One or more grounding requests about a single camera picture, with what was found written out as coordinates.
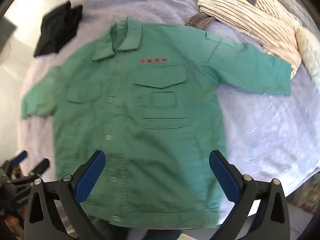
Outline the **person's left hand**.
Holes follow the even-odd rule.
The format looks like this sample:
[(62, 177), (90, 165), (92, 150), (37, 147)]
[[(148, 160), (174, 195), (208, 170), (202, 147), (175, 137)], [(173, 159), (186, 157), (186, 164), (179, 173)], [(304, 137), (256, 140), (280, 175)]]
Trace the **person's left hand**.
[(17, 238), (23, 237), (24, 231), (19, 224), (19, 220), (16, 217), (11, 215), (1, 216), (1, 221), (3, 221), (7, 228), (13, 233), (13, 235)]

